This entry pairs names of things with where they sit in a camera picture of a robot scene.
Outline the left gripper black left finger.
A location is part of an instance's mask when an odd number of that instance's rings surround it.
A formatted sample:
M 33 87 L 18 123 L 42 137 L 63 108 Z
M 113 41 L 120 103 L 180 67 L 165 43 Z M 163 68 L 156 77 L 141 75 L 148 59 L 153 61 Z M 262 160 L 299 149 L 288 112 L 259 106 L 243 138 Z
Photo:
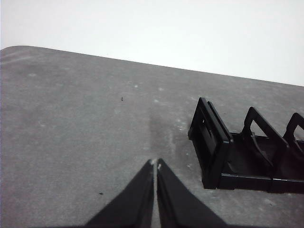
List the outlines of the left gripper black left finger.
M 150 228 L 154 168 L 148 160 L 125 189 L 86 223 L 87 228 Z

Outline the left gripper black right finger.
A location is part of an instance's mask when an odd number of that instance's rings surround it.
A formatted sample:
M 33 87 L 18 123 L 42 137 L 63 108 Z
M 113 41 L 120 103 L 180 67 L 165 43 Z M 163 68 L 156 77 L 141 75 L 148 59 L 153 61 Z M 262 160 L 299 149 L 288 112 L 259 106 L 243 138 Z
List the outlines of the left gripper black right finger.
M 227 227 L 183 185 L 163 159 L 157 164 L 157 201 L 162 228 Z

